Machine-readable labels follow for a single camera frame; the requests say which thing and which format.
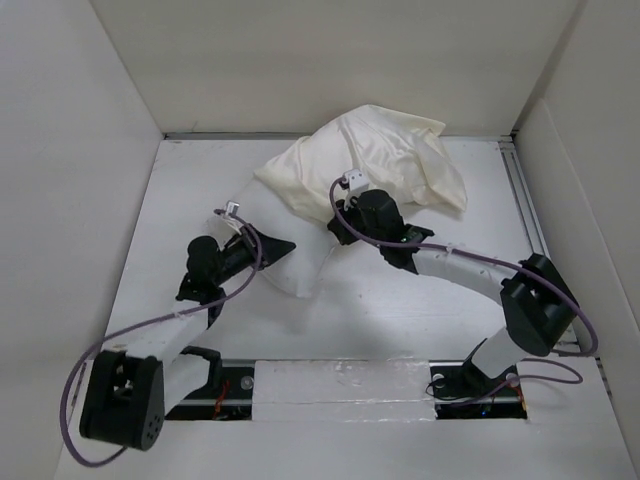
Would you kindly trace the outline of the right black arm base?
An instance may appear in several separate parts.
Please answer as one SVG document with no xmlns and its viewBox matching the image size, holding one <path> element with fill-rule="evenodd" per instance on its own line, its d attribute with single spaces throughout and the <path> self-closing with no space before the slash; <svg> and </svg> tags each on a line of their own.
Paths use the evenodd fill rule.
<svg viewBox="0 0 640 480">
<path fill-rule="evenodd" d="M 483 340 L 463 361 L 429 363 L 425 393 L 434 401 L 437 420 L 485 420 L 527 418 L 518 370 L 509 366 L 495 378 L 487 377 L 471 358 Z"/>
</svg>

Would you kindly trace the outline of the aluminium rail right side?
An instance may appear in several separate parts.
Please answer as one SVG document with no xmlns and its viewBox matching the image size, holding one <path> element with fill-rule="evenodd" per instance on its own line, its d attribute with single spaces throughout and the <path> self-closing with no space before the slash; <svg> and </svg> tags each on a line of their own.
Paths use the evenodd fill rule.
<svg viewBox="0 0 640 480">
<path fill-rule="evenodd" d="M 502 137 L 498 147 L 529 247 L 532 252 L 549 257 L 550 253 L 519 162 L 516 146 L 510 137 Z"/>
</svg>

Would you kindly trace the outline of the white pillow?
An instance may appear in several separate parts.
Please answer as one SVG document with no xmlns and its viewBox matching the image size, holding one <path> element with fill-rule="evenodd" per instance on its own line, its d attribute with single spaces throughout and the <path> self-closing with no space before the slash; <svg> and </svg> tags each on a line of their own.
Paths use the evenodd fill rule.
<svg viewBox="0 0 640 480">
<path fill-rule="evenodd" d="M 281 291 L 310 298 L 323 265 L 337 245 L 328 229 L 294 212 L 271 189 L 257 179 L 251 180 L 232 201 L 239 205 L 239 216 L 268 237 L 288 241 L 296 248 L 263 276 Z"/>
</svg>

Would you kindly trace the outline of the cream pillowcase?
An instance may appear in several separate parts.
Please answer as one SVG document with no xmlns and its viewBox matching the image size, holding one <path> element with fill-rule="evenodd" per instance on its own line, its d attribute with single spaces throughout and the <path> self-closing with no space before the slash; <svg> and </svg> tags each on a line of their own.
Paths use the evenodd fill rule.
<svg viewBox="0 0 640 480">
<path fill-rule="evenodd" d="M 323 223 L 333 216 L 330 185 L 353 169 L 399 204 L 446 203 L 464 212 L 466 187 L 440 139 L 445 128 L 434 119 L 363 105 L 298 139 L 254 175 L 295 214 Z"/>
</svg>

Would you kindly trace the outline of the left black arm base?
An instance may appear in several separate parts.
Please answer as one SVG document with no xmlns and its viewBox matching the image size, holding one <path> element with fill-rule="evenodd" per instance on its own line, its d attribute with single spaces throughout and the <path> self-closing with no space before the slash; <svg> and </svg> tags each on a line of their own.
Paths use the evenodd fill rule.
<svg viewBox="0 0 640 480">
<path fill-rule="evenodd" d="M 223 360 L 218 351 L 190 346 L 178 356 L 165 382 L 166 420 L 252 419 L 254 360 Z"/>
</svg>

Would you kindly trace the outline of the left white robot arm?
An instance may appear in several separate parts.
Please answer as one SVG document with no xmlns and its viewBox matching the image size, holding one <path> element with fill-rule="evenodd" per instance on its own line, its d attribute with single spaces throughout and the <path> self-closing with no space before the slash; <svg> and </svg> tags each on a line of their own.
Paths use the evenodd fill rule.
<svg viewBox="0 0 640 480">
<path fill-rule="evenodd" d="M 291 241 L 250 226 L 225 245 L 211 236 L 192 240 L 176 295 L 178 316 L 157 323 L 121 351 L 105 349 L 95 357 L 79 422 L 81 436 L 146 451 L 166 415 L 186 397 L 227 392 L 220 353 L 194 342 L 220 316 L 226 281 L 250 267 L 270 267 L 295 248 Z"/>
</svg>

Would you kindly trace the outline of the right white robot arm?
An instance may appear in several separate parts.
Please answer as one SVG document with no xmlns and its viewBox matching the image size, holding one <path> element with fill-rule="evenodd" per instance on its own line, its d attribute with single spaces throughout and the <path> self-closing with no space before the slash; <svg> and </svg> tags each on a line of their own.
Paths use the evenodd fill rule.
<svg viewBox="0 0 640 480">
<path fill-rule="evenodd" d="M 548 356 L 578 315 L 573 294 L 543 255 L 512 264 L 433 243 L 433 231 L 406 223 L 395 201 L 379 189 L 330 202 L 334 217 L 328 228 L 340 244 L 361 240 L 397 269 L 449 281 L 501 306 L 503 327 L 482 340 L 454 376 L 473 393 L 486 393 L 529 356 Z"/>
</svg>

